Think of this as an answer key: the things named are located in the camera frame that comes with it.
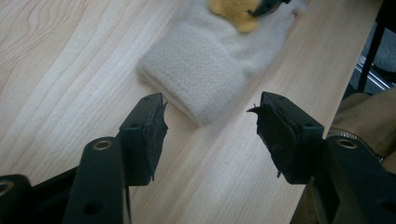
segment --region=plush toy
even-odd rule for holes
[[[259,7],[261,0],[209,0],[210,10],[224,17],[241,33],[248,33],[259,27],[257,17],[251,13]]]

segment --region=chair leg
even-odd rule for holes
[[[374,58],[376,52],[378,51],[379,45],[381,44],[382,35],[385,31],[385,25],[378,24],[375,28],[375,33],[373,36],[373,41],[371,43],[369,52],[366,57],[366,61],[364,62],[363,69],[361,70],[361,78],[359,79],[358,91],[363,92],[364,87],[366,86],[367,77],[370,72],[370,68],[374,62]]]

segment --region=wooden table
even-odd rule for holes
[[[78,165],[155,92],[136,61],[182,0],[0,1],[0,175],[40,183]],[[381,1],[312,0],[265,75],[226,118],[197,127],[169,105],[156,180],[132,189],[134,223],[288,223],[303,187],[276,168],[246,113],[262,91],[328,129]]]

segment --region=knitted glove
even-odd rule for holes
[[[213,14],[207,0],[181,8],[175,25],[139,60],[137,74],[199,125],[217,118],[279,53],[304,0],[260,18],[248,34]]]

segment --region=metal screw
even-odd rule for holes
[[[0,197],[7,194],[12,188],[14,188],[14,182],[9,180],[0,181]]]
[[[105,149],[111,148],[111,146],[113,146],[113,143],[111,141],[103,140],[103,141],[99,141],[99,142],[95,143],[93,145],[93,149],[105,150]]]

